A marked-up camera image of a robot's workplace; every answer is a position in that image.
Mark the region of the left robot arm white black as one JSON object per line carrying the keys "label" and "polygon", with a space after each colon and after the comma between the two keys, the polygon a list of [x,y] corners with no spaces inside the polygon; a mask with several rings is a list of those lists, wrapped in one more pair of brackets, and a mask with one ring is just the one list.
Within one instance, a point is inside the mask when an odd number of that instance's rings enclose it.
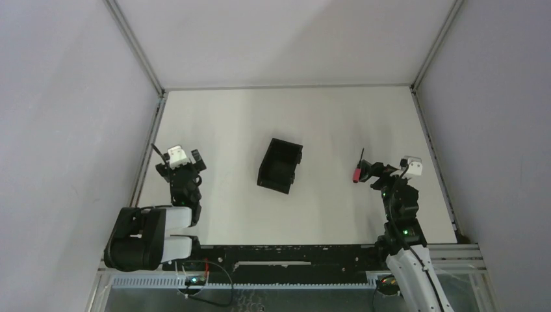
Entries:
{"label": "left robot arm white black", "polygon": [[188,271],[197,270],[203,254],[191,236],[173,235],[176,229],[192,228],[201,215],[200,173],[206,169],[198,150],[187,155],[180,145],[161,156],[156,170],[168,183],[169,205],[123,207],[104,249],[104,264],[121,272],[156,270],[178,260]]}

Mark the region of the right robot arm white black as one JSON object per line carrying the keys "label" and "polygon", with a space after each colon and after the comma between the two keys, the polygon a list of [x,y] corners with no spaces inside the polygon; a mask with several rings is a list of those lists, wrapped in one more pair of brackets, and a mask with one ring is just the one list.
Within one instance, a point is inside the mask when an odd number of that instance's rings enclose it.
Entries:
{"label": "right robot arm white black", "polygon": [[419,191],[409,184],[422,171],[421,159],[405,156],[398,167],[360,159],[353,173],[354,183],[376,178],[371,188],[380,191],[385,210],[375,255],[378,267],[391,273],[376,280],[375,293],[402,297],[409,311],[453,311],[417,218]]}

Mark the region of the red handled screwdriver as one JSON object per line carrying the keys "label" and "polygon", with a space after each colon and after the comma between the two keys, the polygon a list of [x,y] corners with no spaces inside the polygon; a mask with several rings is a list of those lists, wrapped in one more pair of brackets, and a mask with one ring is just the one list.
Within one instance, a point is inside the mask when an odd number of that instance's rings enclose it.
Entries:
{"label": "red handled screwdriver", "polygon": [[357,166],[353,172],[353,177],[352,177],[352,181],[353,183],[358,183],[360,178],[361,178],[361,172],[362,172],[362,161],[363,161],[363,153],[364,153],[364,148],[362,149],[361,151],[361,154],[360,154],[360,158],[359,158],[359,161],[357,163]]}

